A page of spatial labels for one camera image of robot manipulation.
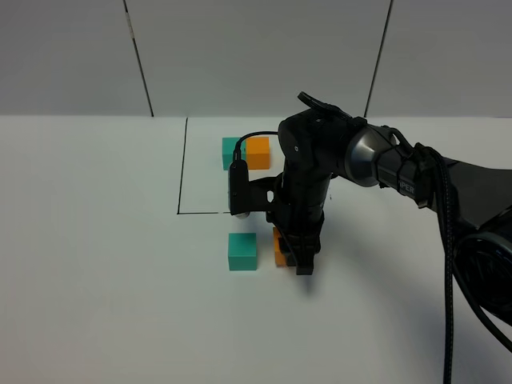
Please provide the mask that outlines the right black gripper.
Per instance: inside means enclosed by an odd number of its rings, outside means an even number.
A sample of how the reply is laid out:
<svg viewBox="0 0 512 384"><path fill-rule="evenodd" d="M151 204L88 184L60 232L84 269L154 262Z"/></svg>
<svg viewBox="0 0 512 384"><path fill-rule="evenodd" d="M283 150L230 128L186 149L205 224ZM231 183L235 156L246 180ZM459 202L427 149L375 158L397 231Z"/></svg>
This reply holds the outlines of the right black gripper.
<svg viewBox="0 0 512 384"><path fill-rule="evenodd" d="M330 180L331 173L321 171L284 171L276 181L275 207L266 213L266 219L288 240L278 236L278 265L296 265L296 275L312 275L314 271ZM288 245L293 247L295 259Z"/></svg>

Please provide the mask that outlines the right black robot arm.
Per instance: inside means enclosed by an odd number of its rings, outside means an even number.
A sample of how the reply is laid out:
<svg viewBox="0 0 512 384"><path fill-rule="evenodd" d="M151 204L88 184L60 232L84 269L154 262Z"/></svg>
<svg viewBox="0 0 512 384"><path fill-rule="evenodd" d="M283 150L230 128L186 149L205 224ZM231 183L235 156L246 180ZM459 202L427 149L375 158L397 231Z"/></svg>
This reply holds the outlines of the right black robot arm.
<svg viewBox="0 0 512 384"><path fill-rule="evenodd" d="M306 110L283 120L285 157L276 195L291 208L279 223L284 251L311 274L320 250L326 191L333 178L391 188L441 217L452 237L453 271L483 309L511 320L511 172L446 158L411 145L395 128L371 125L300 93Z"/></svg>

